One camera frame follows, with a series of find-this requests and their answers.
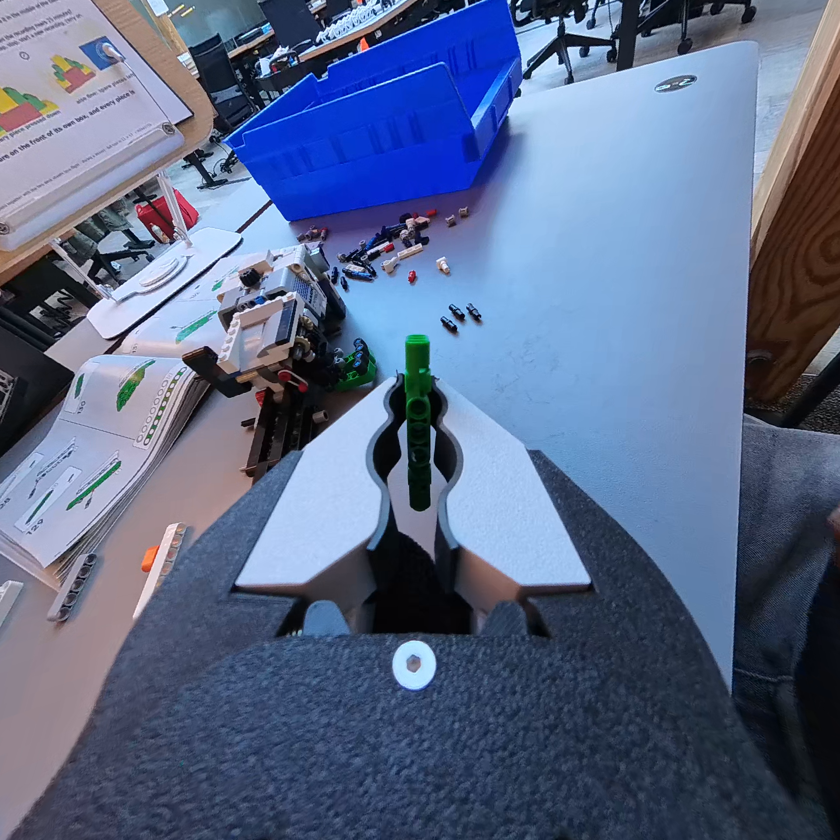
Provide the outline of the open instruction booklet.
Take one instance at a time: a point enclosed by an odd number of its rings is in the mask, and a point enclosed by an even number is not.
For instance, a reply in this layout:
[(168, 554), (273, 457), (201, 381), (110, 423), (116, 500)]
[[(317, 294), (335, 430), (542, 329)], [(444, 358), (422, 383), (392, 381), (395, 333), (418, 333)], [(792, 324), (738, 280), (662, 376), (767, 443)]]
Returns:
[(172, 448), (212, 387), (182, 359), (222, 349), (221, 297), (256, 253), (237, 251), (75, 373), (47, 435), (2, 477), (2, 557), (57, 590)]

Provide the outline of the green and white lego panel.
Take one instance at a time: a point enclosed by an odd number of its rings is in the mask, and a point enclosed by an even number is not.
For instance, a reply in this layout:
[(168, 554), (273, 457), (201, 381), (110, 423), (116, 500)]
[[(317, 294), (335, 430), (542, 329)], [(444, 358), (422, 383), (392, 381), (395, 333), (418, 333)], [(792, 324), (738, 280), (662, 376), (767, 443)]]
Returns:
[(431, 403), (432, 375), (429, 338), (411, 334), (405, 341), (403, 385), (406, 397), (407, 486), (415, 511), (431, 505)]

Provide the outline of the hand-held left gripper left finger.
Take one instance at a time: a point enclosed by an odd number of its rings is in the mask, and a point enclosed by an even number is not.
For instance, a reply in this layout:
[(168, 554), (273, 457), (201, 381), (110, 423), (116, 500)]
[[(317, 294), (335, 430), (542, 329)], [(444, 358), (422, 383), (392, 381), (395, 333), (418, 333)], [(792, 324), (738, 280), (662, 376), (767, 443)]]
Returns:
[(332, 602), (371, 632), (400, 536), (387, 480), (399, 463), (401, 374), (386, 379), (309, 443), (238, 574), (237, 591)]

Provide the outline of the long table with white models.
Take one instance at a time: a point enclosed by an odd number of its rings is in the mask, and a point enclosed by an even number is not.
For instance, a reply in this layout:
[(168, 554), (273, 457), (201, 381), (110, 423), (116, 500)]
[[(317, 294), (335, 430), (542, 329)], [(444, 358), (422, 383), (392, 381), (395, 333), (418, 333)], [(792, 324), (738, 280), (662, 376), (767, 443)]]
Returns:
[(385, 27), (409, 14), (424, 14), (428, 2), (258, 2), (267, 26), (256, 38), (227, 53), (233, 63), (267, 56), (269, 66), (299, 66), (336, 49), (353, 51), (362, 39), (373, 46)]

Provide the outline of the pile of small lego pieces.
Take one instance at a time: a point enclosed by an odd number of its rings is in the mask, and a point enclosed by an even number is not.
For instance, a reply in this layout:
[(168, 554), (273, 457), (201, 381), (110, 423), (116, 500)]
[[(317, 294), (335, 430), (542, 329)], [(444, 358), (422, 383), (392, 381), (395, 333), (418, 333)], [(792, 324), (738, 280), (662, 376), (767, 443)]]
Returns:
[(345, 253), (338, 253), (339, 270), (354, 280), (373, 281), (378, 266), (391, 275), (399, 265), (424, 252), (430, 242), (426, 234), (429, 225), (438, 217), (434, 207), (422, 213), (407, 212), (394, 224), (385, 224), (370, 237), (363, 238)]

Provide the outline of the black office chair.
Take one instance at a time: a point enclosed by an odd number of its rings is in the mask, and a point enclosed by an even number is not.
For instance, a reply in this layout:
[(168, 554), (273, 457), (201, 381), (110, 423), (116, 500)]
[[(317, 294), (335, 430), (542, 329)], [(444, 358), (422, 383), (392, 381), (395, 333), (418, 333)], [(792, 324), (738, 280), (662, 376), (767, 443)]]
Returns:
[(199, 81), (215, 110), (214, 127), (228, 135), (258, 111), (256, 103), (233, 68), (219, 34), (189, 50)]
[(557, 18), (558, 27), (556, 36), (541, 50), (528, 59), (525, 70), (522, 72), (522, 78), (529, 80), (533, 72), (541, 67), (550, 57), (556, 56), (559, 64), (566, 69), (566, 78), (564, 84), (570, 85), (574, 83), (574, 74), (572, 71), (570, 49), (577, 47), (580, 50), (581, 57), (587, 57), (591, 47), (607, 47), (606, 60), (609, 63), (617, 62), (617, 45), (614, 37), (610, 38), (595, 38), (588, 35), (571, 34), (565, 27), (565, 19), (573, 16), (576, 22), (580, 22), (585, 18), (587, 12), (587, 2), (579, 1), (531, 1), (521, 2), (521, 8), (529, 7), (531, 16), (534, 19), (541, 19), (545, 23), (550, 23), (553, 18)]

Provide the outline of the grey lego beam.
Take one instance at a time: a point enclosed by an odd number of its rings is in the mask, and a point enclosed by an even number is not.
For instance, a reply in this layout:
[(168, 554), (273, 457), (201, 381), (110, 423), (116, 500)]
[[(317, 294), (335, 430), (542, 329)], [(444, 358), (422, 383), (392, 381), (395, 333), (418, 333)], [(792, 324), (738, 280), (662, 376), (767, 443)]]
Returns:
[(67, 620), (78, 602), (97, 558), (98, 556), (95, 553), (87, 553), (74, 560), (56, 599), (46, 615), (47, 622), (63, 623)]

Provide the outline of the green black lego subassembly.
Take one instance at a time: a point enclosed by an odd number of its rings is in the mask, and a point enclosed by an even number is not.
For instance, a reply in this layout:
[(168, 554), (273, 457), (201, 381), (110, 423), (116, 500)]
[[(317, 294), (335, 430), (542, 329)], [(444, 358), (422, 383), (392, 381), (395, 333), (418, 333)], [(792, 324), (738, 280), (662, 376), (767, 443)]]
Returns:
[(335, 350), (338, 380), (332, 385), (336, 392), (348, 392), (373, 382), (377, 374), (376, 359), (367, 342), (357, 338), (350, 353)]

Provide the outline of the laminated instruction sheet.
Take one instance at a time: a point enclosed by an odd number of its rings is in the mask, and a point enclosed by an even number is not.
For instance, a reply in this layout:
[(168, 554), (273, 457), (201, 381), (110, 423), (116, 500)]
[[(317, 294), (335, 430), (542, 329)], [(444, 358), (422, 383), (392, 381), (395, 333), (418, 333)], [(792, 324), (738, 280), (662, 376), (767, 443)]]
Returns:
[(192, 116), (95, 3), (1, 3), (2, 225)]

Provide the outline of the white lego beam orange stud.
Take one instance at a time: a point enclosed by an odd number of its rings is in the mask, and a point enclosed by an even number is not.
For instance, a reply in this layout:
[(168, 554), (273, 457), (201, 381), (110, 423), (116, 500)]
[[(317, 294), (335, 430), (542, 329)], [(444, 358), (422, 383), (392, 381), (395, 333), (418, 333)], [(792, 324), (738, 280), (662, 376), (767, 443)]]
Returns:
[(175, 522), (167, 527), (159, 544), (149, 547), (143, 556), (141, 570), (145, 573), (145, 583), (140, 599), (133, 611), (136, 622), (152, 595), (161, 587), (163, 580), (175, 565), (186, 538), (187, 526)]

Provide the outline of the black lego set box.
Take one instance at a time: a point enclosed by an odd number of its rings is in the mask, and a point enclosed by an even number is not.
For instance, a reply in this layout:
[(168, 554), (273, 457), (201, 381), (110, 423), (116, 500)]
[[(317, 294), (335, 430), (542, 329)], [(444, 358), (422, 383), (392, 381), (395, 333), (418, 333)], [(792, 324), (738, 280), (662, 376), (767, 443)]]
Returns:
[(1, 454), (64, 391), (74, 374), (1, 328)]

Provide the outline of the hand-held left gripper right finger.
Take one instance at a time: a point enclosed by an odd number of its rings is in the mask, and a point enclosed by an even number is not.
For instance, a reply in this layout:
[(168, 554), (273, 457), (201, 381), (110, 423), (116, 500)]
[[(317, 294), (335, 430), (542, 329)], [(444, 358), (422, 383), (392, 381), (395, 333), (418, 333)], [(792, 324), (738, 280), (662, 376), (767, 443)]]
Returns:
[(440, 402), (434, 465), (435, 563), (447, 592), (464, 599), (526, 599), (582, 592), (581, 557), (524, 444), (448, 384)]

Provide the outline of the white document stand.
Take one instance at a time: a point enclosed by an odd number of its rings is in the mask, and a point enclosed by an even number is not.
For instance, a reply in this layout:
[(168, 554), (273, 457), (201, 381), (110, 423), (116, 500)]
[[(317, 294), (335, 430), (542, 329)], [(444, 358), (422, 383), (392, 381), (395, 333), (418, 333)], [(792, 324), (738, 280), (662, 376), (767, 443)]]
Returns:
[(117, 290), (100, 291), (96, 287), (101, 299), (87, 319), (104, 340), (114, 340), (238, 247), (241, 237), (213, 227), (189, 232), (172, 182), (165, 173), (208, 139), (214, 121), (209, 97), (129, 2), (93, 3), (193, 111), (193, 116), (176, 126), (164, 122), (164, 135), (156, 142), (132, 143), (116, 164), (107, 170), (97, 167), (94, 176), (69, 184), (69, 189), (58, 197), (49, 196), (47, 202), (38, 202), (37, 214), (18, 219), (14, 228), (2, 225), (1, 207), (2, 271), (19, 269), (31, 254), (46, 246), (70, 261), (60, 243), (62, 237), (79, 222), (156, 176), (173, 216), (175, 242)]

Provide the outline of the blue plastic bin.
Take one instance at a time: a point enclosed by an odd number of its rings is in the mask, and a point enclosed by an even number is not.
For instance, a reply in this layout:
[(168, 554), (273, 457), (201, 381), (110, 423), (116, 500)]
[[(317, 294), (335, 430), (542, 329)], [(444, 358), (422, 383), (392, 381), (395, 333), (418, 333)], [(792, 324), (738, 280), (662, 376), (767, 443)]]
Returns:
[(306, 75), (227, 138), (289, 221), (470, 187), (522, 82), (484, 1)]

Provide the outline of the partly built lego truck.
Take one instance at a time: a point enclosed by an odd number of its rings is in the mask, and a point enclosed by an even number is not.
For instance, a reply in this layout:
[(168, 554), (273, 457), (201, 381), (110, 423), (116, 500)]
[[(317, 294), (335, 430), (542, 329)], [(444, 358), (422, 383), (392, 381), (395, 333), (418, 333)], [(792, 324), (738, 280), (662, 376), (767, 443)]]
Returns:
[(333, 279), (321, 244), (268, 252), (224, 284), (221, 349), (182, 357), (226, 397), (255, 392), (259, 414), (244, 468), (253, 482), (304, 448), (324, 423), (309, 394), (335, 390), (345, 379), (345, 354), (329, 344), (347, 315)]

